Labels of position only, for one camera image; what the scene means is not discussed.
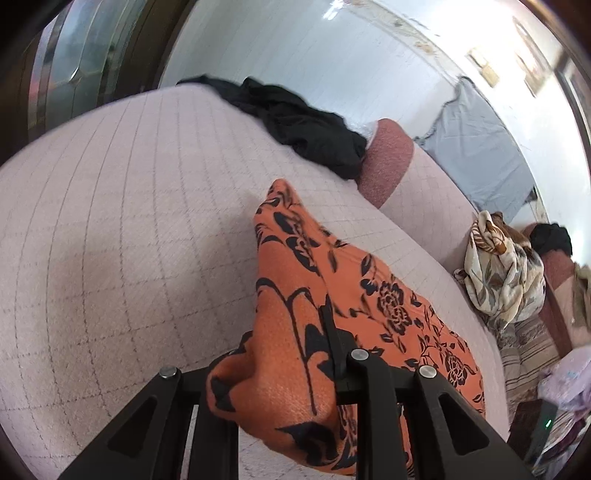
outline black mount bracket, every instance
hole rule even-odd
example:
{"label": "black mount bracket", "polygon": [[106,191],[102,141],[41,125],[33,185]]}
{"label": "black mount bracket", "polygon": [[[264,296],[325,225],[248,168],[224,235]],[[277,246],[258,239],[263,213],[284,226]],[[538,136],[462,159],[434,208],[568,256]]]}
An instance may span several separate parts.
{"label": "black mount bracket", "polygon": [[[359,480],[408,478],[399,423],[408,424],[419,480],[532,480],[518,455],[433,367],[394,368],[359,349],[321,308],[340,405],[358,406]],[[199,405],[189,479],[238,480],[238,427],[205,400],[207,368],[163,368],[62,473],[60,480],[179,479],[193,407]]]}

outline black cloth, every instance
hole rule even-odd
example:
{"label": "black cloth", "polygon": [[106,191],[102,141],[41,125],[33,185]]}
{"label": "black cloth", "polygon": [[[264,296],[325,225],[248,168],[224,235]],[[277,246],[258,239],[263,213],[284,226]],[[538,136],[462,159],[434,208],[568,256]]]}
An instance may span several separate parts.
{"label": "black cloth", "polygon": [[343,179],[358,179],[367,140],[349,130],[342,117],[309,106],[295,93],[248,77],[242,85],[206,75],[181,80],[204,83],[220,97],[260,118],[267,131],[306,160],[324,165]]}
{"label": "black cloth", "polygon": [[531,248],[539,255],[551,250],[562,250],[569,257],[573,254],[569,233],[557,223],[539,223],[530,233]]}

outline metal screw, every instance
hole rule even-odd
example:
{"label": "metal screw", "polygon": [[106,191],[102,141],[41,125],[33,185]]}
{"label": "metal screw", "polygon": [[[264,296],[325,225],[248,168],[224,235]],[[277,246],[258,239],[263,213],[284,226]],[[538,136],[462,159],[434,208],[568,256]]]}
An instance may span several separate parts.
{"label": "metal screw", "polygon": [[177,371],[178,368],[166,365],[160,369],[158,374],[165,380],[168,380],[169,378],[174,377],[177,374]]}
{"label": "metal screw", "polygon": [[437,370],[435,370],[435,368],[433,368],[431,365],[423,365],[418,369],[418,372],[425,378],[433,378],[437,375]]}
{"label": "metal screw", "polygon": [[367,360],[369,358],[369,353],[367,350],[363,350],[362,348],[356,348],[351,352],[351,356],[362,362],[363,360]]}

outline leaf print fabric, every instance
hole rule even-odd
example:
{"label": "leaf print fabric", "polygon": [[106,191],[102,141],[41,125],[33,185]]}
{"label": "leaf print fabric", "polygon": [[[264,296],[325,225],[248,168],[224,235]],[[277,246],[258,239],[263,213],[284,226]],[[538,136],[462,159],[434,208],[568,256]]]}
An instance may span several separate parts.
{"label": "leaf print fabric", "polygon": [[511,322],[538,313],[545,299],[544,265],[528,240],[522,245],[504,233],[498,214],[478,214],[470,229],[464,270],[454,276],[488,320],[497,338]]}
{"label": "leaf print fabric", "polygon": [[[484,415],[482,375],[466,342],[379,258],[319,225],[285,180],[273,183],[254,226],[254,329],[207,379],[215,415],[303,465],[355,473],[357,411],[336,405],[323,306],[359,347],[395,367],[435,367]],[[404,415],[400,422],[411,471]]]}

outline pink quilted sofa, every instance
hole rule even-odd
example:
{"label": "pink quilted sofa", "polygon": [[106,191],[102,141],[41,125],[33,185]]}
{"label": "pink quilted sofa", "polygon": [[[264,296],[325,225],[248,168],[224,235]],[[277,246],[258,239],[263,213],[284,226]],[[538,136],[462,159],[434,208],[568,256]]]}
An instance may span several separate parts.
{"label": "pink quilted sofa", "polygon": [[[466,340],[486,419],[507,437],[501,356],[449,274],[473,214],[449,179],[382,121],[358,189],[183,85],[89,112],[0,168],[3,456],[54,480],[159,367],[203,367],[238,344],[255,314],[252,216],[280,177]],[[239,467],[322,476],[244,434]]]}
{"label": "pink quilted sofa", "polygon": [[449,273],[464,267],[476,211],[393,120],[378,122],[363,162],[359,191]]}

